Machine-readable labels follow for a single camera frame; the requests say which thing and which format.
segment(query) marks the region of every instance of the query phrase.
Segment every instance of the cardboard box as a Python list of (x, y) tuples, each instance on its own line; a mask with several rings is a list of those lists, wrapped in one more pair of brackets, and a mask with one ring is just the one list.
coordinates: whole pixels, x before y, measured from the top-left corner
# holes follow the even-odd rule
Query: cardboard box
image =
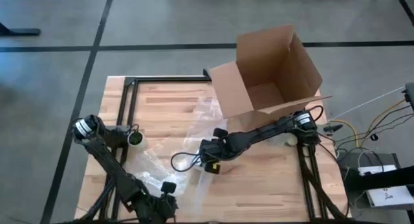
[(260, 30), (237, 38), (237, 59), (210, 69), (224, 118), (238, 116), (245, 130), (303, 109), (322, 78), (293, 26)]

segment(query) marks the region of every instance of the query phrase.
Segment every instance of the concrete floor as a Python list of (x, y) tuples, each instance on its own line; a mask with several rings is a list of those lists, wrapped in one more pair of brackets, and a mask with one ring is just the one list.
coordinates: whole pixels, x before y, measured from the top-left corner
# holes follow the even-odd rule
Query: concrete floor
[[(414, 10), (414, 0), (406, 1)], [(91, 46), (105, 2), (0, 0), (2, 23), (43, 31), (0, 38), (0, 47)], [(100, 45), (234, 43), (237, 34), (286, 23), (304, 42), (414, 40), (398, 0), (114, 0)], [(322, 93), (333, 95), (324, 101), (328, 117), (414, 82), (414, 46), (307, 50), (323, 76)], [(88, 58), (89, 51), (0, 52), (1, 223), (39, 223)], [(234, 59), (233, 49), (98, 52), (80, 115), (98, 113), (109, 75), (201, 74)], [(363, 132), (400, 99), (395, 92), (340, 118)], [(413, 127), (409, 121), (365, 146), (411, 166)], [(73, 217), (86, 159), (73, 145), (52, 222)], [(361, 212), (358, 219), (408, 223), (403, 211), (353, 210)]]

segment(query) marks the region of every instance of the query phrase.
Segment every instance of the wooden table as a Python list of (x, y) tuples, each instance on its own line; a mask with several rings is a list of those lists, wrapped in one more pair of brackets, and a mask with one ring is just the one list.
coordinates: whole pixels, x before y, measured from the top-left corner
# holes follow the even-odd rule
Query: wooden table
[[(99, 116), (105, 125), (114, 126), (120, 105), (124, 77), (108, 77)], [(203, 82), (185, 83), (142, 83), (138, 97), (134, 123), (147, 139), (147, 146), (154, 147), (162, 142), (166, 150), (157, 155), (169, 164), (171, 154), (180, 149), (188, 128), (195, 122), (194, 109), (200, 97), (215, 97), (211, 84)], [(307, 108), (321, 104), (314, 102)], [(319, 119), (324, 124), (326, 116)], [(229, 120), (229, 131), (240, 130), (237, 121)], [(322, 143), (332, 153), (333, 145), (328, 140)], [(137, 152), (129, 150), (129, 161)], [(321, 147), (317, 147), (316, 158), (323, 189), (345, 212), (347, 198), (338, 166)], [(190, 170), (197, 176), (197, 170)], [(85, 214), (104, 187), (106, 173), (90, 155), (83, 178), (75, 218)], [(196, 186), (191, 182), (187, 188)], [(303, 185), (295, 147), (271, 146), (269, 141), (253, 145), (234, 161), (222, 163), (221, 175), (216, 175), (202, 204), (202, 213), (189, 212), (190, 195), (178, 197), (177, 221), (308, 221)], [(316, 213), (319, 213), (314, 196)], [(119, 219), (134, 218), (121, 205)]]

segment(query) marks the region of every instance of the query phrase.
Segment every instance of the wire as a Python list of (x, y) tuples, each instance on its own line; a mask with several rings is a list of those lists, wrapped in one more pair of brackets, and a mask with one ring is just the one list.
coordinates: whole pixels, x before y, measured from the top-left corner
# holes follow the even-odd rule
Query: wire
[[(324, 145), (322, 145), (321, 143), (318, 143), (318, 145), (320, 145), (334, 159), (334, 162), (338, 165), (339, 169), (341, 169), (341, 166), (340, 166), (339, 162), (336, 160), (336, 157)], [(345, 178), (346, 178), (349, 170), (350, 170), (350, 167), (348, 167), (348, 169), (347, 169), (347, 173), (345, 175)], [(348, 216), (348, 213), (349, 213), (349, 198), (348, 198), (347, 195), (345, 195), (345, 196), (347, 198), (347, 212), (345, 213), (345, 216)]]
[(103, 201), (107, 199), (107, 197), (111, 197), (113, 188), (115, 187), (115, 181), (111, 179), (108, 184), (103, 188), (102, 193), (99, 195), (98, 199), (95, 201), (93, 206), (87, 211), (85, 215), (83, 215), (80, 219), (93, 219), (96, 213), (99, 211)]
[(382, 172), (384, 172), (384, 164), (382, 163), (382, 161), (381, 161), (380, 157), (378, 156), (378, 154), (376, 154), (375, 151), (372, 151), (372, 150), (367, 149), (365, 147), (355, 147), (355, 148), (350, 149), (341, 159), (338, 160), (338, 163), (339, 162), (342, 162), (344, 159), (346, 159), (349, 156), (349, 154), (352, 151), (357, 150), (357, 149), (371, 151), (375, 155), (376, 159), (378, 159), (378, 161), (379, 161), (379, 163), (380, 163), (380, 165), (382, 167)]
[[(399, 119), (402, 119), (402, 118), (404, 118), (404, 117), (408, 117), (408, 116), (413, 116), (413, 115), (414, 115), (414, 113), (413, 113), (413, 114), (403, 115), (403, 116), (401, 116), (401, 117), (396, 118), (395, 120), (393, 120), (393, 121), (391, 121), (391, 122), (388, 122), (387, 124), (382, 124), (382, 125), (380, 125), (380, 126), (377, 126), (375, 129), (378, 129), (378, 128), (383, 128), (383, 127), (385, 127), (385, 126), (388, 126), (388, 125), (390, 125), (390, 124), (392, 124), (392, 123), (396, 122), (396, 121), (397, 121), (397, 120), (399, 120)], [(366, 134), (366, 133), (368, 133), (368, 132), (366, 131), (365, 133), (359, 133), (359, 134), (357, 134), (357, 135), (364, 135), (364, 134)], [(350, 139), (351, 137), (354, 137), (354, 136), (348, 136), (348, 137), (345, 137), (345, 138), (342, 138), (342, 139), (339, 139), (339, 140), (336, 140), (336, 141), (337, 141), (337, 142), (340, 142), (340, 141), (343, 141), (343, 140), (346, 140), (346, 139)]]
[(323, 138), (326, 138), (326, 139), (332, 141), (332, 143), (334, 144), (334, 146), (336, 145), (336, 141), (334, 139), (332, 139), (332, 138), (330, 138), (328, 136), (325, 136), (325, 135), (323, 135), (321, 133), (318, 133), (318, 135), (321, 136), (321, 137), (323, 137)]
[[(177, 168), (174, 166), (174, 164), (173, 164), (173, 160), (174, 160), (174, 157), (176, 157), (176, 156), (178, 156), (178, 155), (189, 155), (189, 156), (194, 156), (193, 163), (191, 163), (191, 164), (190, 164), (190, 166), (189, 166), (189, 167), (187, 167), (186, 169), (183, 169), (183, 170), (179, 170), (179, 169), (177, 169)], [(197, 161), (198, 161), (199, 159), (200, 159), (200, 155), (199, 155), (198, 153), (178, 152), (178, 153), (174, 154), (174, 155), (171, 157), (170, 163), (171, 163), (171, 167), (172, 167), (172, 168), (173, 168), (176, 172), (186, 172), (186, 171), (188, 171), (189, 169), (193, 168), (193, 167), (194, 167), (194, 165), (196, 165), (196, 164), (197, 164)]]
[(364, 106), (364, 105), (367, 105), (367, 104), (369, 104), (369, 103), (371, 103), (371, 102), (374, 102), (375, 100), (378, 100), (378, 99), (380, 99), (380, 98), (382, 98), (382, 97), (384, 97), (384, 96), (387, 96), (387, 95), (389, 95), (389, 94), (394, 93), (395, 91), (399, 91), (399, 90), (404, 89), (404, 88), (405, 88), (405, 86), (402, 86), (402, 87), (399, 87), (399, 88), (397, 88), (397, 89), (395, 89), (395, 90), (393, 90), (393, 91), (390, 91), (390, 92), (387, 92), (387, 93), (382, 94), (382, 95), (380, 95), (380, 96), (377, 96), (377, 97), (375, 97), (375, 98), (373, 98), (373, 99), (371, 99), (371, 100), (369, 100), (369, 101), (364, 102), (363, 104), (360, 104), (360, 105), (358, 105), (358, 106), (356, 106), (356, 107), (353, 107), (353, 108), (351, 108), (351, 109), (348, 109), (347, 111), (344, 111), (343, 113), (341, 113), (341, 114), (339, 114), (339, 115), (336, 115), (336, 116), (335, 116), (335, 117), (333, 117), (332, 119), (336, 119), (336, 118), (338, 118), (338, 117), (340, 117), (340, 116), (342, 116), (342, 115), (344, 115), (344, 114), (346, 114), (346, 113), (348, 113), (348, 112), (350, 112), (350, 111), (353, 111), (353, 110), (355, 110), (355, 109), (357, 109), (357, 108), (360, 108), (360, 107), (362, 107), (362, 106)]
[[(377, 116), (373, 119), (373, 121), (370, 123), (370, 125), (369, 125), (369, 127), (368, 127), (368, 131), (370, 131), (370, 130), (371, 130), (371, 127), (374, 125), (375, 121), (376, 121), (378, 118), (380, 118), (383, 114), (387, 113), (388, 111), (390, 111), (390, 110), (391, 110), (391, 109), (393, 109), (394, 107), (397, 107), (398, 105), (400, 105), (400, 104), (401, 104), (401, 103), (403, 103), (404, 101), (406, 101), (406, 100), (404, 99), (404, 100), (398, 101), (397, 103), (393, 104), (391, 107), (389, 107), (389, 108), (387, 108), (385, 111), (383, 111), (381, 114), (377, 115)], [(361, 146), (363, 146), (363, 145), (364, 145), (365, 138), (366, 138), (367, 136), (368, 136), (368, 134), (364, 137), (364, 140), (361, 142)]]
[[(375, 125), (375, 127), (373, 128), (373, 129), (371, 129), (370, 131), (368, 131), (367, 132), (367, 134), (365, 135), (365, 137), (361, 137), (361, 138), (358, 138), (358, 140), (361, 140), (361, 139), (365, 139), (367, 136), (369, 136), (369, 134), (371, 134), (371, 132), (373, 132), (377, 127), (378, 127), (378, 125), (383, 121), (383, 120), (385, 120), (385, 118), (387, 118), (390, 114), (392, 114), (392, 113), (395, 113), (395, 112), (397, 112), (397, 111), (401, 111), (401, 110), (403, 110), (403, 109), (405, 109), (405, 108), (408, 108), (408, 107), (411, 107), (410, 105), (408, 105), (408, 106), (406, 106), (406, 107), (402, 107), (402, 108), (400, 108), (400, 109), (397, 109), (397, 110), (394, 110), (394, 111), (392, 111), (392, 112), (389, 112), (388, 114), (386, 114), (381, 120), (380, 120), (380, 122), (378, 122), (376, 125)], [(337, 147), (337, 149), (339, 149), (339, 148), (341, 148), (341, 146), (343, 146), (344, 144), (346, 144), (346, 143), (348, 143), (348, 142), (352, 142), (352, 141), (354, 141), (354, 140), (347, 140), (347, 141), (345, 141), (345, 142), (343, 142), (343, 143), (341, 143), (338, 147)]]
[(368, 153), (368, 152), (373, 152), (373, 151), (372, 150), (367, 150), (367, 151), (363, 150), (363, 151), (361, 151), (360, 155), (358, 156), (358, 168), (361, 167), (361, 156), (365, 153)]
[(348, 176), (348, 173), (349, 173), (349, 170), (351, 169), (351, 167), (350, 166), (348, 166), (347, 167), (347, 172), (345, 173), (345, 176), (343, 177), (343, 179), (344, 180), (346, 180), (347, 179), (347, 176)]
[(307, 110), (307, 111), (311, 112), (313, 109), (316, 109), (316, 108), (320, 108), (321, 109), (321, 113), (318, 115), (318, 117), (316, 117), (316, 118), (313, 119), (313, 121), (315, 121), (315, 122), (322, 117), (323, 107), (321, 105), (317, 105), (317, 106), (314, 106), (314, 107), (310, 108), (309, 110)]
[(395, 127), (397, 127), (397, 126), (399, 126), (399, 125), (401, 125), (401, 124), (403, 124), (403, 123), (405, 123), (405, 122), (407, 122), (409, 119), (411, 119), (411, 118), (413, 118), (414, 117), (414, 115), (411, 115), (410, 117), (408, 117), (405, 121), (403, 121), (403, 122), (401, 122), (401, 123), (399, 123), (399, 124), (396, 124), (396, 125), (394, 125), (393, 127), (390, 127), (390, 128), (385, 128), (385, 129), (381, 129), (381, 131), (378, 131), (378, 132), (375, 132), (374, 134), (379, 134), (379, 133), (382, 133), (383, 131), (385, 131), (385, 130), (391, 130), (391, 129), (393, 129), (393, 128), (395, 128)]
[(331, 120), (330, 122), (342, 123), (342, 124), (345, 124), (348, 127), (350, 127), (352, 129), (352, 131), (354, 132), (356, 147), (360, 147), (360, 144), (359, 144), (359, 141), (358, 141), (358, 137), (357, 137), (358, 134), (356, 133), (356, 130), (355, 130), (354, 126), (352, 126), (352, 124), (350, 124), (350, 123), (348, 123), (348, 122), (346, 122), (344, 120), (339, 120), (339, 119)]
[(359, 200), (359, 199), (360, 199), (360, 198), (361, 198), (361, 197), (362, 197), (362, 196), (363, 196), (366, 192), (367, 192), (367, 191), (362, 192), (362, 193), (361, 193), (361, 195), (359, 195), (359, 196), (355, 199), (355, 201), (354, 201), (354, 205), (352, 205), (352, 204), (351, 204), (353, 208), (355, 208), (355, 209), (359, 209), (359, 208), (357, 208), (357, 207), (356, 207), (356, 202), (358, 202), (358, 200)]

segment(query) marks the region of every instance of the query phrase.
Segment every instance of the clear plastic wrap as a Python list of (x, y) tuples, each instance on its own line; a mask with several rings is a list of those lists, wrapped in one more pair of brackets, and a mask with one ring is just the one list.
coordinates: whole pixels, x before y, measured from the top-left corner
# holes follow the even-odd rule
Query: clear plastic wrap
[[(191, 171), (196, 168), (188, 172), (176, 172), (170, 165), (171, 156), (178, 152), (196, 153), (201, 140), (212, 138), (215, 128), (226, 129), (227, 121), (223, 120), (217, 99), (199, 98), (194, 115), (194, 122), (188, 128), (185, 138), (163, 139), (154, 146), (137, 151), (127, 163), (127, 171), (142, 180), (150, 193), (160, 195), (162, 183), (168, 181), (177, 184), (173, 195), (181, 196), (189, 183)], [(178, 155), (173, 162), (176, 168), (182, 170), (189, 167), (193, 160), (193, 156)], [(202, 187), (206, 192), (209, 185), (203, 184)]]

